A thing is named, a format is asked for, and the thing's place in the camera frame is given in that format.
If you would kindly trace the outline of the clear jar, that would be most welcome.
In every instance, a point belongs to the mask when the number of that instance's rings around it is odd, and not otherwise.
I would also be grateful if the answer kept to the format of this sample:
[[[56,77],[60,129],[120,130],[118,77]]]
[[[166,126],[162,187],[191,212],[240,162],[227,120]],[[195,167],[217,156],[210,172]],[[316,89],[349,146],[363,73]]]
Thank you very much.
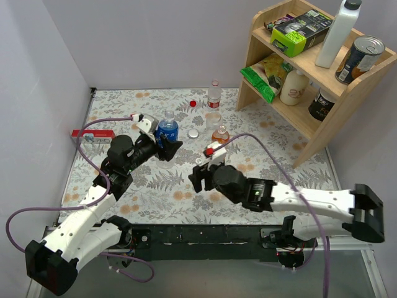
[[[205,118],[207,130],[214,131],[223,124],[223,118],[219,112],[210,112],[205,116]]]

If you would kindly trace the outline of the silver jar lid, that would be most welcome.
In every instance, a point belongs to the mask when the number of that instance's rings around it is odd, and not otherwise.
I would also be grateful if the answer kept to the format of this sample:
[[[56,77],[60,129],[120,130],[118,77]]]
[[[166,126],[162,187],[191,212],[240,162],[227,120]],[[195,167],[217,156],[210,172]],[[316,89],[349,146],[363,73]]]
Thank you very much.
[[[195,138],[199,137],[200,133],[199,133],[199,131],[197,129],[190,129],[187,132],[187,135],[188,135],[189,138],[195,139]]]

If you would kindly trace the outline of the blue label water bottle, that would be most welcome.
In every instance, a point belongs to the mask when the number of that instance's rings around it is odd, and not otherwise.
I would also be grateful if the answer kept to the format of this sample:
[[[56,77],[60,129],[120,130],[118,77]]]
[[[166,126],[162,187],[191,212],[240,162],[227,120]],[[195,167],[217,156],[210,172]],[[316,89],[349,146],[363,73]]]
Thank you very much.
[[[176,120],[174,119],[173,111],[166,111],[164,119],[159,122],[158,129],[156,132],[156,139],[161,147],[162,141],[161,136],[163,135],[168,141],[173,142],[177,141],[179,133],[179,126]],[[156,164],[158,167],[162,169],[169,169],[174,166],[174,158],[171,158],[169,161],[161,161],[157,160]]]

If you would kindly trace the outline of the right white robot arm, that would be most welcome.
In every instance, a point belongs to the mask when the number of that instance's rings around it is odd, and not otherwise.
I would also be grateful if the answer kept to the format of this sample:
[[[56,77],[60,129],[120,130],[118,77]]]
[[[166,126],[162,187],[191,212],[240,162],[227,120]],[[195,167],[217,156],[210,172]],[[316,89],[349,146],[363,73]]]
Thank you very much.
[[[383,243],[383,202],[366,184],[354,189],[294,189],[273,180],[247,178],[231,165],[195,166],[189,175],[195,192],[216,189],[232,203],[253,212],[302,212],[307,219],[285,218],[270,239],[290,247],[313,238],[350,235],[367,243]]]

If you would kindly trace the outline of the red label water bottle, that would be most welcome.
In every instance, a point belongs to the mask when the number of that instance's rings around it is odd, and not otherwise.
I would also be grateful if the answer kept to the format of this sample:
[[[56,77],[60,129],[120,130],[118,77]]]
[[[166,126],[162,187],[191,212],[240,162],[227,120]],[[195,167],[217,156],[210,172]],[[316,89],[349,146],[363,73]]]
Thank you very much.
[[[210,109],[217,109],[220,106],[221,88],[218,80],[214,79],[207,93],[207,106]]]

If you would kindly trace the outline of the orange juice bottle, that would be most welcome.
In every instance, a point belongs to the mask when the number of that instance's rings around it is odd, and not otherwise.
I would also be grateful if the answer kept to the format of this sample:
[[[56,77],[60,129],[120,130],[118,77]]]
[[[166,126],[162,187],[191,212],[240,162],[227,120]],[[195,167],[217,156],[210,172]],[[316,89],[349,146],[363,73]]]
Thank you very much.
[[[224,125],[220,125],[212,134],[212,140],[220,144],[226,143],[230,139],[230,134]]]

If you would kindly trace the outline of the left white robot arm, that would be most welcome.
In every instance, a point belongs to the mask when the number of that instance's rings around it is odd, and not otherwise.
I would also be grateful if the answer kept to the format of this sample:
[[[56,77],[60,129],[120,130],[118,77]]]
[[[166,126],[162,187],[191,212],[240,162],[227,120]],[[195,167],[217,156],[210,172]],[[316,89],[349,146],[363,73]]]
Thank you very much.
[[[182,141],[152,140],[140,134],[136,141],[128,135],[116,136],[101,164],[102,175],[93,181],[80,205],[54,231],[25,248],[28,277],[56,296],[65,294],[78,272],[110,246],[126,248],[132,240],[128,220],[113,216],[95,232],[91,228],[123,196],[133,182],[132,172],[152,156],[171,161]]]

